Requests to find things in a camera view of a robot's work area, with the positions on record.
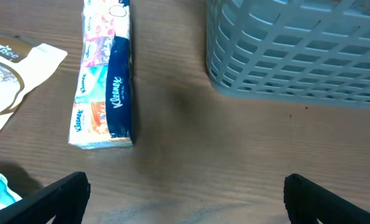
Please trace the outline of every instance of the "wood grain surface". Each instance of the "wood grain surface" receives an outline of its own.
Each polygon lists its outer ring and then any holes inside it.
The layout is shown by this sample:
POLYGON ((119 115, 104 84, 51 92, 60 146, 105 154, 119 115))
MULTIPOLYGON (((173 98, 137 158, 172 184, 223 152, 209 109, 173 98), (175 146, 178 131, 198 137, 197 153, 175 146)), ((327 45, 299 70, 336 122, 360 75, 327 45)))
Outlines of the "wood grain surface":
POLYGON ((0 133, 14 190, 81 170, 83 223, 289 223, 283 183, 296 172, 370 212, 370 110, 220 95, 205 73, 204 0, 132 0, 136 146, 68 145, 82 5, 0 0, 0 30, 68 52, 0 133))

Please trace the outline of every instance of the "plastic basket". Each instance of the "plastic basket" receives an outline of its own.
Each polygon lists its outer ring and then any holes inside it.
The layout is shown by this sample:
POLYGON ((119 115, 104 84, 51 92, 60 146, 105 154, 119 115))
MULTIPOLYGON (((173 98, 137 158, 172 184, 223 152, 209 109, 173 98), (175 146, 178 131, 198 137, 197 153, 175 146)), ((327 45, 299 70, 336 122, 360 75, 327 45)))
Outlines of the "plastic basket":
POLYGON ((207 4, 206 62, 218 91, 370 107, 370 1, 207 4))

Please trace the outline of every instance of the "colorful packaging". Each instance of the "colorful packaging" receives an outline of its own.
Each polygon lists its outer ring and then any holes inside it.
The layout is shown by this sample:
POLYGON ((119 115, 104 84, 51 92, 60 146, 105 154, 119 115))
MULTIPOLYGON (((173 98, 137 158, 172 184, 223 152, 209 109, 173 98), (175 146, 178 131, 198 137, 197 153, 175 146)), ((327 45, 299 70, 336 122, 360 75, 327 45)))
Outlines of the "colorful packaging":
POLYGON ((66 55, 50 45, 0 33, 0 130, 24 95, 46 81, 66 55))
POLYGON ((114 18, 111 16, 89 15, 84 17, 84 39, 114 37, 114 18))
POLYGON ((80 70, 76 103, 104 102, 106 99, 106 79, 108 76, 107 66, 96 66, 80 70))
POLYGON ((84 41, 82 67, 108 65, 114 37, 97 37, 84 41))
POLYGON ((68 142, 82 149, 131 146, 129 0, 85 0, 83 15, 90 28, 84 27, 68 142))

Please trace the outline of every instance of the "kleenex logo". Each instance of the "kleenex logo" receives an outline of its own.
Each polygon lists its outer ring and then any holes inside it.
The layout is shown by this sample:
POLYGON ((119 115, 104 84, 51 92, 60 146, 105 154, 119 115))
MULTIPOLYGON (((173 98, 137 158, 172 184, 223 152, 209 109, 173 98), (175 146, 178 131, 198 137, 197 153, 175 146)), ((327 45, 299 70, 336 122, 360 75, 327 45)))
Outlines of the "kleenex logo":
POLYGON ((83 74, 81 78, 81 93, 85 93, 85 78, 86 78, 86 73, 83 74))
POLYGON ((19 54, 12 51, 12 49, 9 47, 9 45, 3 46, 3 45, 0 44, 0 53, 4 54, 4 55, 6 55, 10 58, 18 58, 19 57, 19 54))
POLYGON ((85 59, 88 60, 92 56, 94 56, 94 54, 96 53, 97 45, 95 42, 87 42, 85 45, 86 45, 86 50, 85 50, 84 56, 85 56, 85 59))
POLYGON ((122 84, 123 84, 122 78, 117 78, 117 77, 114 78, 114 81, 113 81, 113 97, 110 98, 110 102, 111 102, 111 104, 113 104, 114 109, 119 108, 120 106, 123 105, 123 104, 121 104, 120 92, 119 92, 120 86, 122 84))
POLYGON ((80 132, 83 128, 81 127, 81 117, 84 113, 84 110, 78 110, 77 116, 75 118, 75 125, 74 128, 77 130, 77 132, 80 132))
POLYGON ((88 25, 86 26, 86 29, 87 29, 88 31, 91 31, 91 28, 92 28, 91 23, 92 23, 92 17, 90 16, 90 17, 88 18, 88 25))

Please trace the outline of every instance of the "blue plastic wrapper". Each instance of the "blue plastic wrapper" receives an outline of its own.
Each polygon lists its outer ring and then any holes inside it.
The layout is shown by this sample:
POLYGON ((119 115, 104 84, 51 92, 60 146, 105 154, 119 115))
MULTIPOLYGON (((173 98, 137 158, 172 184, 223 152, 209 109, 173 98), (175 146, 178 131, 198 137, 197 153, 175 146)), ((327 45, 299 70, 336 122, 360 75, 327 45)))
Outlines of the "blue plastic wrapper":
POLYGON ((131 146, 129 0, 85 0, 83 22, 68 142, 82 149, 131 146))

